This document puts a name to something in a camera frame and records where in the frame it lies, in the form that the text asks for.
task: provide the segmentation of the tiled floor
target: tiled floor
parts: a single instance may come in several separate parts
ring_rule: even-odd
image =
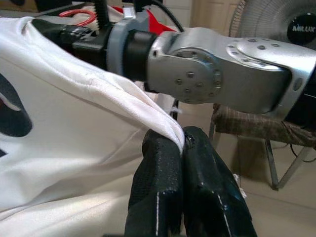
[[[182,126],[194,125],[208,134],[212,105],[180,104]],[[284,144],[272,142],[279,178],[294,156]],[[270,171],[261,140],[221,134],[217,152],[240,175],[253,225],[259,237],[316,237],[316,162],[303,163],[280,191],[271,189]],[[312,150],[309,158],[316,157]]]

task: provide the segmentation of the red cable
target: red cable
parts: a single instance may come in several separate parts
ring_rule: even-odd
[[[86,13],[89,14],[89,18],[81,21],[79,23],[77,23],[77,26],[85,26],[87,24],[90,24],[91,22],[93,22],[95,20],[95,13],[93,11],[89,11],[89,10],[85,10],[85,9],[74,9],[74,10],[69,10],[69,11],[64,11],[62,13],[59,14],[60,17],[66,17],[66,16],[71,16],[71,15],[75,15],[78,13]]]

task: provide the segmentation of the black cable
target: black cable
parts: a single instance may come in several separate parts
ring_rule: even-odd
[[[291,148],[291,151],[292,151],[293,155],[294,155],[295,157],[297,157],[297,154],[295,153],[292,144],[290,144],[290,148]],[[314,159],[312,159],[312,160],[303,160],[303,162],[305,162],[305,163],[312,163],[312,162],[314,162],[315,160],[316,160],[316,158],[314,158]]]
[[[163,5],[160,1],[157,1],[157,0],[152,0],[152,5],[156,5],[162,11],[164,11],[164,13],[166,13],[170,17],[170,19],[173,21],[173,23],[179,29],[179,31],[184,32],[184,29],[181,26],[180,22],[177,20],[177,18],[172,14],[172,12],[165,5]]]

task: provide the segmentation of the chair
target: chair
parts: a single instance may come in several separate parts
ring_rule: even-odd
[[[214,147],[216,147],[218,142],[218,136],[216,136],[215,132],[256,137],[265,140],[272,189],[274,190],[279,190],[285,186],[308,153],[316,147],[316,134],[314,132],[303,130],[296,125],[277,121],[262,115],[238,112],[219,104],[214,104],[213,108],[214,112],[212,115],[209,137]],[[280,180],[277,177],[271,140],[303,146],[299,155],[295,158]]]

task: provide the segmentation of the electric fan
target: electric fan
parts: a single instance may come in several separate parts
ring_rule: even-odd
[[[242,0],[231,37],[261,37],[316,50],[316,0]]]

